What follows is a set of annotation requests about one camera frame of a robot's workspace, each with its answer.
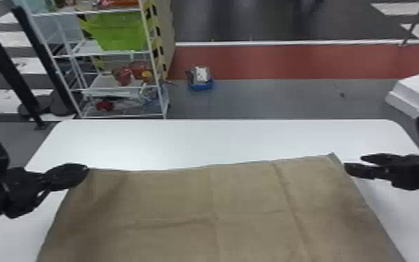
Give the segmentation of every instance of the green basket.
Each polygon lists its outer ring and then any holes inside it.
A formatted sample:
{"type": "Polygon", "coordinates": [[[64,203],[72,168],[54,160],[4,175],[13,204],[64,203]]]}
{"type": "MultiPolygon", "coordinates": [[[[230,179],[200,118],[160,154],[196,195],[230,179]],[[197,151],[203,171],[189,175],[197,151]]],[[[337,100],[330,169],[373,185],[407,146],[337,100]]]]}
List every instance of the green basket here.
{"type": "Polygon", "coordinates": [[[146,43],[140,12],[98,14],[82,24],[104,51],[142,50],[146,43]]]}

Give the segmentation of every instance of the white table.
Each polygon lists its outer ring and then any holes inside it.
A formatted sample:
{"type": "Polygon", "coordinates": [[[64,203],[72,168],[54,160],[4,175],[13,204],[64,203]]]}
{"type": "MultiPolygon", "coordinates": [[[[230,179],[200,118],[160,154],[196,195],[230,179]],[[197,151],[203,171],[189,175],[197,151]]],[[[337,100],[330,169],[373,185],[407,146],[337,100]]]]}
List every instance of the white table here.
{"type": "MultiPolygon", "coordinates": [[[[330,152],[349,162],[368,153],[409,154],[419,149],[398,124],[385,120],[75,120],[59,123],[26,168],[44,172],[78,162],[101,169],[160,170],[330,152]]],[[[386,181],[356,184],[404,258],[419,261],[419,190],[397,190],[386,181]]],[[[19,219],[1,217],[0,262],[35,261],[64,196],[52,194],[19,219]]]]}

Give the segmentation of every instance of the red object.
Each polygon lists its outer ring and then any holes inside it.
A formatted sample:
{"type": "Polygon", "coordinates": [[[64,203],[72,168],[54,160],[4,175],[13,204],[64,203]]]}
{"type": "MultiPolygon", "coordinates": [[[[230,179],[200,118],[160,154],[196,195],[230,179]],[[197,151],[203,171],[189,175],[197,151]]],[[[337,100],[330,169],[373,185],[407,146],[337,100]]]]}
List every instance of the red object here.
{"type": "Polygon", "coordinates": [[[107,111],[110,112],[113,110],[113,103],[108,100],[100,101],[96,104],[96,109],[99,111],[107,111]]]}
{"type": "Polygon", "coordinates": [[[112,70],[112,75],[121,86],[128,86],[132,83],[132,71],[128,66],[112,70]]]}
{"type": "Polygon", "coordinates": [[[135,79],[143,79],[143,72],[152,71],[152,65],[147,61],[135,61],[130,63],[130,68],[132,69],[133,76],[135,79]]]}
{"type": "Polygon", "coordinates": [[[219,80],[401,79],[419,74],[419,45],[177,47],[168,79],[195,65],[219,80]]]}

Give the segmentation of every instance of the blue container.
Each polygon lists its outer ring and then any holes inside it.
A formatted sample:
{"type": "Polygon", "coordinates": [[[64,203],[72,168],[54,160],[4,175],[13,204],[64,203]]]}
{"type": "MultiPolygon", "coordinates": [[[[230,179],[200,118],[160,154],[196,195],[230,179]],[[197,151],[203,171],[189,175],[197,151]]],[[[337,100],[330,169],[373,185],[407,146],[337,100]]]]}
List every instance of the blue container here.
{"type": "Polygon", "coordinates": [[[209,81],[206,84],[191,84],[189,82],[189,87],[195,91],[213,89],[213,85],[214,85],[213,77],[211,77],[211,79],[209,79],[209,81]]]}

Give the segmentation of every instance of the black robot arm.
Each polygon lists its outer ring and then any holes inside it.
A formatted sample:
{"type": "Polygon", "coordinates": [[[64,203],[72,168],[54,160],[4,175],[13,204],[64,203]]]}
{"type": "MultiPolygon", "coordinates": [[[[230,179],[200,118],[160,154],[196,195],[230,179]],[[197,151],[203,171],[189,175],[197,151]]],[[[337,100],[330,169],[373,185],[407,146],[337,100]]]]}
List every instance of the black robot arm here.
{"type": "Polygon", "coordinates": [[[10,160],[0,144],[0,215],[16,218],[37,208],[50,192],[79,185],[88,174],[82,164],[64,164],[46,173],[8,169],[10,160]]]}
{"type": "MultiPolygon", "coordinates": [[[[419,118],[416,124],[419,132],[419,118]]],[[[361,159],[372,165],[345,163],[349,175],[357,178],[389,180],[393,187],[403,190],[419,189],[419,155],[377,153],[364,155],[361,159]]]]}

